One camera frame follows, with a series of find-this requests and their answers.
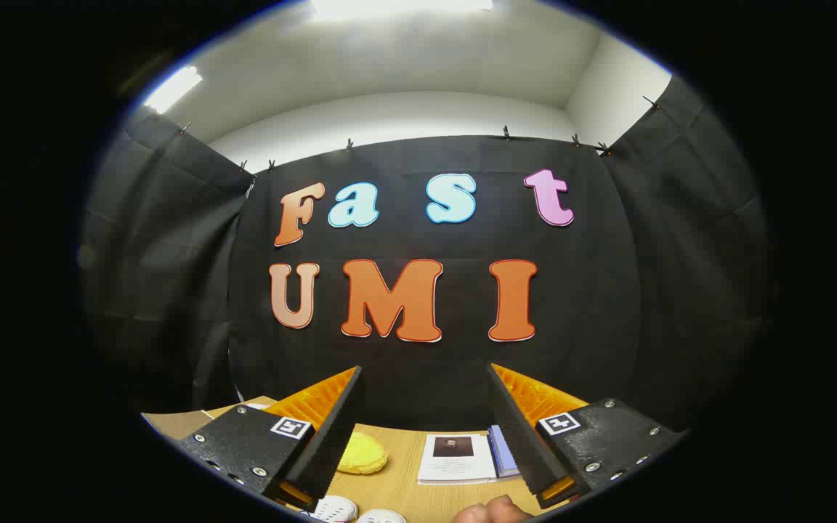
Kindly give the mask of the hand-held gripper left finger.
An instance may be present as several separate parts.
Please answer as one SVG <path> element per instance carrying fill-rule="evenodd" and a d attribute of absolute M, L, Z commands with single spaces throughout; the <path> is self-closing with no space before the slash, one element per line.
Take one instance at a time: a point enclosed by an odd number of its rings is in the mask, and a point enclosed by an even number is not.
<path fill-rule="evenodd" d="M 268 408 L 235 405 L 177 446 L 223 479 L 296 508 L 328 492 L 363 406 L 356 365 Z"/>

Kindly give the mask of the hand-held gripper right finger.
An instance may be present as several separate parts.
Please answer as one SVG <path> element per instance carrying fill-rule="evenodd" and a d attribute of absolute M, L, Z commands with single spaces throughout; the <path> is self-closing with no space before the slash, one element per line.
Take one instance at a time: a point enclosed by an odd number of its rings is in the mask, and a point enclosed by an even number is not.
<path fill-rule="evenodd" d="M 685 435 L 622 400 L 586 402 L 495 363 L 488 366 L 488 395 L 516 466 L 542 509 L 625 479 Z"/>

